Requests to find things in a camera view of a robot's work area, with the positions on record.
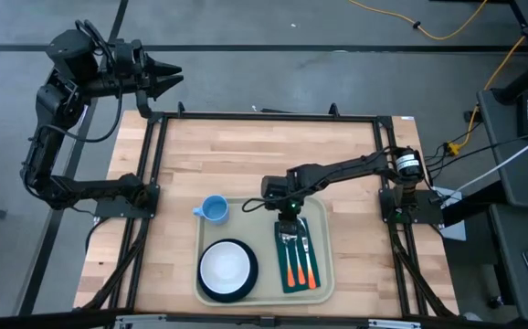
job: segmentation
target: white bowl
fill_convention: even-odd
[[[201,259],[199,273],[207,288],[227,294],[241,288],[249,275],[248,254],[233,242],[219,242],[209,248]]]

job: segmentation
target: white cable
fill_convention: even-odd
[[[516,154],[510,156],[510,158],[508,158],[507,160],[505,160],[504,162],[502,162],[501,164],[498,164],[496,165],[495,167],[493,167],[492,169],[490,169],[490,171],[488,171],[487,173],[473,179],[472,181],[468,182],[467,184],[464,184],[463,186],[459,187],[458,189],[456,189],[453,193],[451,193],[449,195],[449,197],[453,197],[455,195],[455,193],[458,193],[460,192],[463,188],[467,187],[467,186],[470,186],[471,184],[479,181],[480,179],[482,179],[483,177],[493,173],[494,171],[502,168],[503,166],[507,165],[511,160],[515,159],[516,157],[518,157],[520,154],[524,153],[528,151],[528,145],[526,147],[524,147],[522,150],[518,151]]]

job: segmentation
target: desk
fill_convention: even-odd
[[[522,256],[528,251],[528,209],[492,205],[488,216],[497,237],[513,301],[520,316],[528,320],[528,268]]]
[[[477,94],[480,112],[490,143],[501,143],[518,138],[516,105],[502,105],[492,91]],[[515,141],[493,147],[493,157],[500,164],[522,150],[528,141]],[[528,151],[498,170],[500,180],[463,198],[443,210],[445,225],[450,226],[487,209],[487,203],[528,207]]]
[[[419,150],[414,120],[394,117],[393,121],[397,144]],[[146,120],[140,118],[138,112],[124,113],[109,179],[135,172],[145,127]],[[156,142],[156,135],[153,134],[152,144]],[[263,175],[285,175],[286,169],[295,165],[326,165],[373,151],[373,129],[368,123],[169,120],[158,179],[162,188],[159,207],[150,224],[135,310],[147,313],[399,317],[392,251],[378,205],[377,191],[381,183],[377,176],[335,184],[315,195],[329,212],[336,283],[327,302],[208,307],[193,293],[196,218],[192,209],[201,203],[203,197],[209,194],[258,196]],[[151,162],[149,159],[147,171],[150,171]],[[91,237],[75,306],[88,302],[114,270],[123,227],[123,219],[111,219]],[[440,236],[427,225],[415,225],[414,228],[422,274],[446,306],[457,313]],[[124,291],[129,281],[126,274],[119,305],[124,305]],[[411,310],[416,312],[409,275],[406,282]]]
[[[490,143],[499,143],[517,138],[516,105],[502,105],[493,98],[491,91],[477,94],[481,115],[490,138]],[[495,162],[500,164],[523,149],[528,141],[517,141],[492,148]],[[500,168],[503,190],[509,204],[528,207],[528,151]]]

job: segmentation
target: utensil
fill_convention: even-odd
[[[290,266],[290,258],[289,258],[289,242],[294,239],[296,241],[297,236],[293,236],[286,233],[280,233],[280,240],[282,241],[282,244],[284,244],[284,251],[286,253],[286,264],[287,264],[287,275],[288,275],[288,283],[289,287],[294,287],[296,283],[294,282],[294,274],[292,274],[292,267]]]
[[[317,288],[317,282],[315,281],[315,276],[312,273],[312,266],[311,266],[311,256],[309,255],[309,238],[307,238],[307,227],[304,225],[304,221],[302,218],[297,218],[299,220],[299,223],[301,223],[302,229],[304,231],[304,234],[301,236],[302,241],[302,248],[304,249],[304,253],[307,256],[307,274],[309,276],[309,289],[315,289]]]
[[[299,258],[299,247],[297,246],[297,241],[294,241],[294,252],[297,255],[297,276],[299,277],[299,284],[307,283],[304,280],[304,272],[302,271],[301,259]]]

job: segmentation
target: table leg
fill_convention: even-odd
[[[510,279],[508,273],[506,272],[505,263],[503,262],[502,248],[498,240],[498,231],[495,225],[493,224],[491,211],[488,212],[488,222],[492,230],[491,239],[493,241],[493,246],[495,248],[497,262],[493,264],[493,271],[495,272],[495,278],[498,282],[498,288],[500,288],[500,298],[496,297],[496,300],[499,301],[500,305],[514,305],[512,287],[510,285]]]
[[[459,223],[463,219],[479,214],[480,212],[485,211],[491,203],[507,203],[502,182],[499,180],[464,197],[457,203],[445,207],[442,210],[445,226],[449,227],[453,224]]]

